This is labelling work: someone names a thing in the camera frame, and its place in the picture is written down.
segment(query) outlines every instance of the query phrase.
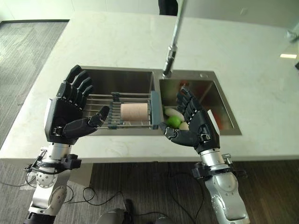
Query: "faucet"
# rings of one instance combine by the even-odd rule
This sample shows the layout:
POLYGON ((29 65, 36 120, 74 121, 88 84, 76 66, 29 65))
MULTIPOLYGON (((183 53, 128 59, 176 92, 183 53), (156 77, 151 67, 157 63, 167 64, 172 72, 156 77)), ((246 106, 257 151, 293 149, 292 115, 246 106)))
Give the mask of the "faucet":
POLYGON ((177 52, 177 49, 178 49, 178 47, 177 47, 178 34, 180 32, 182 21, 183 21, 183 15, 184 15, 184 12, 185 12, 185 3, 186 3, 186 1, 187 0, 181 0, 180 1, 181 3, 180 3, 180 6, 179 6, 179 9, 178 9, 177 21, 176 21, 176 25, 174 27, 171 44, 168 47, 166 62, 165 62, 165 66, 164 66, 163 73, 162 73, 164 78, 170 78, 171 75, 172 75, 173 62, 174 62, 176 52, 177 52))

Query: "white countertop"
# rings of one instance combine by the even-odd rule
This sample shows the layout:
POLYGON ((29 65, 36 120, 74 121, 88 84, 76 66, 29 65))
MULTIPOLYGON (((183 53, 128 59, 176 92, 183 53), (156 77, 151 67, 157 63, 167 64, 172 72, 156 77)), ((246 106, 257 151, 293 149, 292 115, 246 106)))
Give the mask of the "white countertop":
MULTIPOLYGON (((82 66, 160 69, 175 17, 146 14, 75 14, 33 85, 0 158, 32 162, 47 145, 43 117, 69 70, 82 66)), ((298 159, 299 72, 280 58, 298 44, 282 28, 185 18, 174 69, 215 72, 242 132, 221 136, 233 160, 298 159)), ((198 161, 192 147, 164 136, 86 136, 73 146, 84 163, 198 161)))

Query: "black cable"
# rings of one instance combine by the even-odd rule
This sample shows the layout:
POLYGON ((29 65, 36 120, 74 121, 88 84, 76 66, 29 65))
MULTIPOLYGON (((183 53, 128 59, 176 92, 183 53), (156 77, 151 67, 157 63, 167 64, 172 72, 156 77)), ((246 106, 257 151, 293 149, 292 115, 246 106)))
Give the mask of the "black cable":
POLYGON ((10 184, 10 183, 4 183, 4 182, 2 182, 2 181, 0 181, 0 183, 3 184, 3 185, 10 186, 10 187, 23 187, 23 186, 26 186, 26 185, 31 186, 30 184, 31 184, 35 179, 36 179, 36 178, 34 177, 33 180, 31 180, 30 182, 28 182, 28 180, 27 180, 25 184, 20 184, 20 185, 14 185, 14 184, 10 184))
POLYGON ((83 197, 85 199, 84 201, 68 202, 68 203, 65 203, 65 204, 76 204, 76 203, 82 203, 82 202, 87 202, 87 201, 92 200, 94 198, 94 196, 95 196, 95 190, 92 187, 86 187, 86 188, 83 189, 83 195, 84 195, 84 192, 85 192, 86 189, 93 190, 93 196, 90 199, 86 200, 85 197, 83 197))
POLYGON ((201 208, 202 208, 202 206, 203 206, 203 204, 204 204, 204 201, 205 201, 205 194, 204 194, 204 190, 203 190, 203 188, 202 188, 202 185, 200 184, 200 182, 199 182, 198 180, 196 180, 196 181, 197 181, 197 183, 198 183, 199 186, 200 186, 202 201, 201 201, 200 207, 199 207, 199 209, 197 210, 197 213, 196 213, 196 215, 195 215, 195 217, 194 217, 194 220, 195 220, 195 221, 196 221, 197 216, 199 215, 199 212, 200 212, 200 210, 201 210, 201 208))
POLYGON ((69 185, 67 185, 67 187, 68 187, 69 189, 71 189, 71 198, 70 198, 68 201, 64 202, 64 204, 70 202, 70 201, 73 200, 73 198, 74 198, 74 190, 73 190, 69 185))
POLYGON ((200 210, 201 210, 201 208, 202 208, 202 205, 203 205, 203 203, 204 203, 204 199, 205 199, 204 190, 203 190, 203 188, 202 188, 202 185, 200 184, 199 180, 197 180, 196 178, 194 178, 190 173, 180 172, 180 173, 176 173, 175 175, 173 175, 173 176, 171 176, 171 177, 175 177, 175 176, 177 176, 177 175, 186 175, 186 176, 188 176, 188 177, 194 179, 194 180, 196 181, 196 183, 200 186, 200 191, 201 191, 201 197, 202 197, 202 200, 201 200, 201 203, 200 203, 200 207, 199 207, 199 209, 197 210, 196 215, 195 215, 195 217, 194 217, 194 220, 196 221, 196 218, 197 218, 197 216, 198 216, 198 214, 199 214, 199 212, 200 212, 200 210))
POLYGON ((36 172, 40 172, 40 173, 43 173, 43 174, 48 174, 48 175, 55 175, 55 174, 60 174, 62 173, 64 170, 60 171, 60 172, 47 172, 47 171, 44 171, 44 170, 41 170, 41 169, 38 169, 38 168, 35 168, 35 167, 30 167, 29 170, 34 170, 36 172))
POLYGON ((147 213, 133 214, 133 215, 134 215, 134 216, 146 216, 146 215, 151 215, 151 214, 160 214, 160 215, 163 215, 163 216, 169 218, 168 215, 166 215, 165 213, 159 212, 159 211, 150 211, 150 212, 147 212, 147 213))
MULTIPOLYGON (((107 199, 105 202, 102 202, 102 203, 100 203, 100 204, 93 204, 93 203, 91 203, 90 201, 91 201, 91 200, 94 198, 94 196, 96 195, 95 190, 94 190, 92 187, 87 187, 87 188, 84 188, 84 189, 83 189, 83 198, 84 198, 84 201, 78 201, 78 202, 69 202, 69 201, 67 201, 67 202, 65 202, 65 204, 75 204, 75 203, 86 202, 86 203, 88 203, 88 204, 90 204, 90 205, 93 205, 93 206, 102 206, 102 205, 104 205, 104 204, 110 202, 110 201, 111 201, 113 198, 115 198, 118 194, 121 195, 122 200, 123 200, 123 203, 124 203, 124 205, 125 205, 125 207, 126 207, 126 210, 128 210, 128 209, 127 209, 127 205, 126 205, 126 203, 125 203, 125 197, 124 197, 122 191, 117 191, 113 196, 111 196, 111 197, 110 197, 109 199, 107 199), (93 191, 93 196, 92 196, 90 199, 86 199, 86 197, 85 197, 85 195, 84 195, 84 192, 85 192, 87 189, 91 189, 91 190, 93 191)), ((165 217, 169 217, 169 216, 166 215, 165 213, 162 213, 162 212, 159 212, 159 211, 150 211, 150 212, 147 212, 147 213, 142 213, 142 214, 132 214, 132 215, 133 215, 133 216, 145 216, 145 215, 150 215, 150 214, 161 214, 161 215, 163 215, 163 216, 165 216, 165 217)))
POLYGON ((170 165, 170 163, 168 163, 168 174, 167 174, 167 177, 168 177, 168 179, 167 179, 167 181, 166 181, 166 188, 167 188, 167 191, 168 191, 168 193, 170 194, 170 196, 172 197, 172 199, 175 201, 175 203, 187 214, 187 216, 192 220, 192 222, 193 222, 193 224, 196 224, 196 218, 197 218, 197 216, 198 216, 198 214, 199 214, 199 212, 200 212, 200 210, 201 210, 201 208, 202 208, 202 205, 203 205, 203 202, 204 202, 204 193, 203 193, 203 189, 202 189, 202 186, 201 186, 201 184, 200 184, 200 182, 196 179, 196 178, 194 178, 191 174, 189 174, 189 173, 185 173, 185 172, 181 172, 181 173, 176 173, 176 174, 174 174, 174 175, 171 175, 171 165, 170 165), (192 179, 194 179, 199 185, 200 185, 200 189, 201 189, 201 193, 202 193, 202 201, 201 201, 201 205, 200 205, 200 207, 199 207, 199 209, 197 210, 197 213, 196 213, 196 215, 195 215, 195 218, 193 218, 192 216, 191 216, 191 214, 178 202, 178 200, 174 197, 174 195, 172 194, 172 192, 170 191, 170 187, 169 187, 169 180, 170 180, 170 178, 173 178, 173 177, 175 177, 175 176, 177 176, 177 175, 187 175, 187 176, 189 176, 189 177, 191 177, 192 179))
POLYGON ((26 177, 25 177, 25 181, 26 181, 26 183, 27 183, 30 187, 32 187, 32 188, 36 188, 35 186, 32 186, 32 185, 30 184, 33 180, 36 179, 36 177, 34 177, 33 180, 31 180, 30 182, 28 182, 28 175, 29 175, 30 173, 31 173, 31 172, 28 172, 28 173, 27 173, 27 175, 26 175, 26 177))

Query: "dish rack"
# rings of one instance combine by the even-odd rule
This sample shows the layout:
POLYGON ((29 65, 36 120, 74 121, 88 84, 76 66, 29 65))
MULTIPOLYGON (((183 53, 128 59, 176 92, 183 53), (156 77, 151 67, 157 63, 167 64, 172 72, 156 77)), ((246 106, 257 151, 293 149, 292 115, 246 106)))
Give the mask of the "dish rack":
POLYGON ((158 129, 158 125, 161 122, 160 99, 156 91, 151 91, 150 93, 111 92, 111 95, 90 94, 83 110, 83 116, 89 118, 103 106, 109 106, 110 111, 106 121, 98 129, 158 129), (147 121, 121 120, 121 104, 127 103, 147 103, 149 119, 147 121))

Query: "gray carpet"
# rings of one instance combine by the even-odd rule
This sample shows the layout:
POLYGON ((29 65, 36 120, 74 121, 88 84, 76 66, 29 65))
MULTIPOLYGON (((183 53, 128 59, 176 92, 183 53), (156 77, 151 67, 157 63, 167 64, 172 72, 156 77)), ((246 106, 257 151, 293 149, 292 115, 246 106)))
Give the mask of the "gray carpet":
POLYGON ((66 24, 1 23, 0 147, 66 24))
MULTIPOLYGON (((171 172, 187 172, 194 163, 171 163, 171 172)), ((252 224, 299 223, 299 161, 236 162, 238 168, 246 169, 248 178, 239 178, 239 191, 252 224)), ((24 173, 10 164, 0 161, 0 180, 14 184, 24 183, 24 173)), ((95 164, 91 186, 97 195, 92 203, 106 201, 121 190, 125 198, 133 200, 136 213, 161 211, 176 224, 191 224, 187 215, 178 207, 166 190, 167 163, 119 163, 95 164)), ((72 201, 83 200, 83 187, 69 182, 74 189, 72 201)), ((187 175, 178 175, 169 181, 175 198, 194 216, 202 195, 200 186, 187 175)), ((20 190, 0 184, 0 224, 22 223, 33 195, 33 189, 20 190)), ((86 191, 86 197, 92 195, 86 191)), ((217 224, 204 188, 204 204, 197 218, 198 224, 217 224)), ((87 203, 65 204, 56 217, 55 224, 95 224, 100 214, 113 208, 124 208, 118 195, 102 206, 87 203)), ((158 215, 135 218, 135 224, 154 221, 158 215)))

